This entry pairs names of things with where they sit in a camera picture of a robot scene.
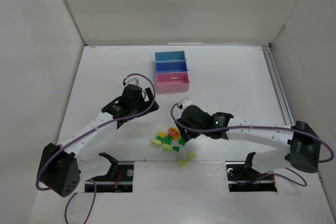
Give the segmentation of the dark green lego plate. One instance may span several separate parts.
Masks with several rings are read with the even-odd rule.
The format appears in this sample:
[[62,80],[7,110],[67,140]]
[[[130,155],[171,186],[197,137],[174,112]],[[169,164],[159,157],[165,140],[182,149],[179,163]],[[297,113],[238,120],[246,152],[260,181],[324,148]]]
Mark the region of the dark green lego plate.
[[178,141],[178,143],[183,146],[185,145],[185,141],[182,138]]

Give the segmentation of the yellow butterfly lego piece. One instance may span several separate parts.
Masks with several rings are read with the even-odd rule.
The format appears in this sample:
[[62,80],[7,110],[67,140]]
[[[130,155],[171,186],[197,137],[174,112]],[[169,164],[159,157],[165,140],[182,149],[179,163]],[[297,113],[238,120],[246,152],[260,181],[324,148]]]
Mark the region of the yellow butterfly lego piece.
[[173,138],[173,140],[178,141],[181,138],[180,132],[175,127],[170,127],[168,129],[168,134]]

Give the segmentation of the small dark green slope lego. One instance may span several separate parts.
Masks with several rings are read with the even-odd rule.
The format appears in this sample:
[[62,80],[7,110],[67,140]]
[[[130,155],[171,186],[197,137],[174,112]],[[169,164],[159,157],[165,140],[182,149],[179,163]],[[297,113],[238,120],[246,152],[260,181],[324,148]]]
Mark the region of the small dark green slope lego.
[[173,151],[176,151],[176,152],[179,152],[180,151],[180,148],[178,146],[173,146]]

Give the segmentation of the green number lego brick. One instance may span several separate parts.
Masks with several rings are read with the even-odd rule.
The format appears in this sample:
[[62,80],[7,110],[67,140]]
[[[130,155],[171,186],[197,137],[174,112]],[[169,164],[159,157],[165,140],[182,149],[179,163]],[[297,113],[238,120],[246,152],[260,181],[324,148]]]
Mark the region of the green number lego brick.
[[165,137],[165,139],[164,139],[164,144],[166,144],[166,145],[171,145],[172,142],[173,142],[173,137],[170,136],[170,135],[167,135],[167,136]]

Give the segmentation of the light green square lego brick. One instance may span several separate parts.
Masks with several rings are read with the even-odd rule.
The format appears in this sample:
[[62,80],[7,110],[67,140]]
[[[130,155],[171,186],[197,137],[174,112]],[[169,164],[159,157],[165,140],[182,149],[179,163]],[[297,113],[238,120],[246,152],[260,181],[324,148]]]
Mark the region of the light green square lego brick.
[[195,152],[190,152],[190,153],[188,154],[188,159],[189,159],[190,161],[192,161],[195,157],[196,157],[196,153],[195,153]]

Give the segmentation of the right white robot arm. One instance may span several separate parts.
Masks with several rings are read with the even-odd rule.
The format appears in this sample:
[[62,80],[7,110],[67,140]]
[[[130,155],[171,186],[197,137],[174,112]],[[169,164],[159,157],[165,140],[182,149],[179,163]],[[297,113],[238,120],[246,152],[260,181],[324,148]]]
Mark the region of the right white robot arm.
[[216,112],[212,115],[198,106],[180,102],[182,111],[175,124],[184,141],[200,135],[218,140],[241,140],[269,146],[267,152],[250,152],[245,168],[264,174],[273,169],[293,167],[301,172],[318,171],[321,143],[310,125],[297,121],[292,126],[258,126],[232,114]]

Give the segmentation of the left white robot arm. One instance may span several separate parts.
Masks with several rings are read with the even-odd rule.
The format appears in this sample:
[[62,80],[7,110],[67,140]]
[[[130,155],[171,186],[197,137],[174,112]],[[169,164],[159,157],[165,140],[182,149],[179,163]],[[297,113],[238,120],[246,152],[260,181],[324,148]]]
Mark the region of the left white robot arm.
[[122,94],[105,105],[79,133],[58,145],[46,145],[40,158],[36,188],[67,197],[81,181],[86,180],[86,175],[91,180],[112,179],[118,170],[118,160],[101,152],[99,165],[93,168],[92,161],[84,159],[85,152],[128,121],[157,111],[159,105],[155,95],[154,88],[142,89],[136,84],[127,84]]

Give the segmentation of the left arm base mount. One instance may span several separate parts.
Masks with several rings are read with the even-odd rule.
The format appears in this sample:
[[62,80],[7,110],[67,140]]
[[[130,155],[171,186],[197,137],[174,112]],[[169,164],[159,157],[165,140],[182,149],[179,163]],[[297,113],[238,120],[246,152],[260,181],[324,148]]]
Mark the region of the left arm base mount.
[[134,161],[119,161],[103,152],[98,157],[81,162],[84,192],[131,193],[133,191]]

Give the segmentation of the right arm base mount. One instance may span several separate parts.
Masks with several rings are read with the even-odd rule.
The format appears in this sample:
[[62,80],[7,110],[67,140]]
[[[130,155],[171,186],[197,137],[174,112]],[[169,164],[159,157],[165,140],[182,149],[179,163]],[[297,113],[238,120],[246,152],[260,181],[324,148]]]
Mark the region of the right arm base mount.
[[231,193],[277,192],[273,175],[262,178],[264,174],[252,169],[252,158],[255,154],[249,153],[244,162],[226,162],[228,189]]

